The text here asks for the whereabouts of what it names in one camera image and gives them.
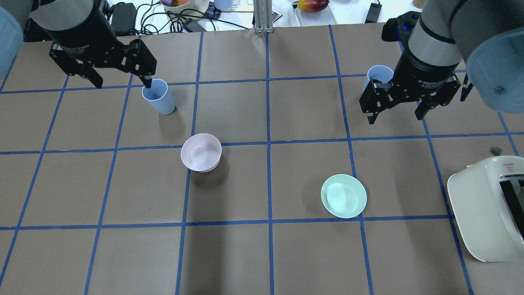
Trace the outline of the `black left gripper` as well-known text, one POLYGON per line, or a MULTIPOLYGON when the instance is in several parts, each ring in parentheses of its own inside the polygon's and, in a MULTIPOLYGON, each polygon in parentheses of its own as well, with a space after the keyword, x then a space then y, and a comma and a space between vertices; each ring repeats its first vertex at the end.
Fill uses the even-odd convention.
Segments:
POLYGON ((157 60, 140 39, 123 44, 100 11, 92 8, 80 24, 66 30, 49 30, 51 39, 71 58, 82 61, 79 74, 95 88, 101 89, 103 78, 94 69, 116 68, 142 79, 146 89, 152 86, 157 60))

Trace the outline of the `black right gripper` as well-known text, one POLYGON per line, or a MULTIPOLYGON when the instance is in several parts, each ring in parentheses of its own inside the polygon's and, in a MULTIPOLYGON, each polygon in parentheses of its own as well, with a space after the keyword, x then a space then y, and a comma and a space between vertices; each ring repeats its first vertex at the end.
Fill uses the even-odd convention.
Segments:
POLYGON ((359 105, 368 123, 374 125, 380 112, 401 103, 419 102, 414 110, 417 120, 437 106, 449 105, 461 86, 454 72, 461 60, 457 57, 451 65, 438 66, 403 53, 389 83, 371 80, 361 94, 359 105))

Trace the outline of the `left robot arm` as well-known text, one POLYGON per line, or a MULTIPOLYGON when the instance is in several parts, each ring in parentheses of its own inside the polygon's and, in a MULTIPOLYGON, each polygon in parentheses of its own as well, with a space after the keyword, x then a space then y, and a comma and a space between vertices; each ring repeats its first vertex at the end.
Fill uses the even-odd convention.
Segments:
POLYGON ((121 43, 93 0, 2 0, 1 77, 21 51, 28 18, 54 41, 49 55, 66 75, 79 75, 99 89, 103 78, 96 69, 115 68, 151 88, 156 59, 139 39, 121 43))

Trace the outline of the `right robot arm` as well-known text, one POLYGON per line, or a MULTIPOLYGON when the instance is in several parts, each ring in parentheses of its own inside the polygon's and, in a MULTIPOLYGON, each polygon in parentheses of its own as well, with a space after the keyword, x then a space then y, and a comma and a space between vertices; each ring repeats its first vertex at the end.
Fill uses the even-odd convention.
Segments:
POLYGON ((417 102, 422 120, 447 106, 462 89, 461 101, 476 88, 489 108, 523 112, 522 0, 429 0, 421 13, 404 13, 382 28, 385 42, 404 47, 395 70, 368 77, 359 104, 369 124, 380 112, 417 102))

